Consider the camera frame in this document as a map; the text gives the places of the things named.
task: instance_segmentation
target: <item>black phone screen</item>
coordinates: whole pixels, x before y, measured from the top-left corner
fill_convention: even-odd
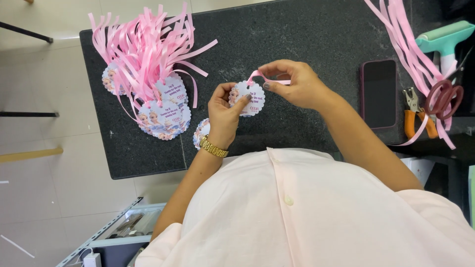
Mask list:
[[[383,60],[363,65],[362,117],[371,128],[396,124],[396,62]]]

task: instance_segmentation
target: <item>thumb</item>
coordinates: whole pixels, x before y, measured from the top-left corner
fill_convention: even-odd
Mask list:
[[[264,83],[262,86],[264,89],[274,92],[280,96],[284,96],[285,93],[289,90],[288,86],[285,86],[278,82]]]
[[[251,98],[252,96],[250,94],[241,97],[231,109],[234,110],[234,112],[236,112],[237,114],[240,114],[241,111],[246,107],[246,105],[249,104]]]

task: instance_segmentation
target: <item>hand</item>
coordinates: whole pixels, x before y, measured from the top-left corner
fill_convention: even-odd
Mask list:
[[[246,107],[251,95],[240,98],[233,107],[229,106],[229,92],[236,83],[220,84],[216,87],[208,102],[210,130],[208,141],[222,149],[227,150],[236,137],[239,123],[239,114]]]
[[[318,111],[332,92],[307,63],[282,59],[265,64],[259,70],[266,76],[277,75],[279,80],[290,79],[290,86],[271,82],[264,83],[263,88],[299,107]]]

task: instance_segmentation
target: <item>countertop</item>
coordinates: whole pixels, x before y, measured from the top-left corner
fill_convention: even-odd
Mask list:
[[[415,33],[434,28],[440,20],[436,0],[405,1]],[[259,66],[277,60],[307,62],[333,91],[359,110],[359,68],[363,62],[392,58],[398,62],[398,91],[413,82],[390,43],[382,22],[363,0],[277,0],[255,5],[193,14],[198,49],[214,39],[218,44],[190,62],[209,72],[203,77],[183,67],[198,84],[198,107],[191,109],[189,129],[171,141],[162,141],[140,130],[102,85],[107,67],[92,45],[91,30],[80,32],[85,65],[112,179],[123,179],[187,169],[197,149],[192,137],[198,123],[208,118],[207,103],[216,86],[247,80]],[[190,100],[193,85],[181,75]],[[263,80],[256,78],[259,84]],[[131,112],[126,96],[124,107]],[[398,94],[396,126],[374,132],[385,144],[398,144],[404,135],[404,99]],[[454,120],[454,131],[467,121]],[[338,151],[322,117],[266,92],[263,110],[240,117],[229,156],[262,151],[266,147],[299,147],[322,152]]]

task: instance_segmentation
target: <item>white tile floor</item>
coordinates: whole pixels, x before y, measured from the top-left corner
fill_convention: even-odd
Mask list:
[[[202,12],[265,0],[186,0]],[[137,196],[166,202],[184,172],[113,181],[109,176],[79,43],[87,17],[107,12],[120,21],[158,4],[171,15],[181,0],[0,0],[0,21],[55,39],[52,45],[0,29],[0,110],[59,112],[58,119],[0,118],[0,154],[61,145],[48,158],[0,164],[0,266],[51,267]]]

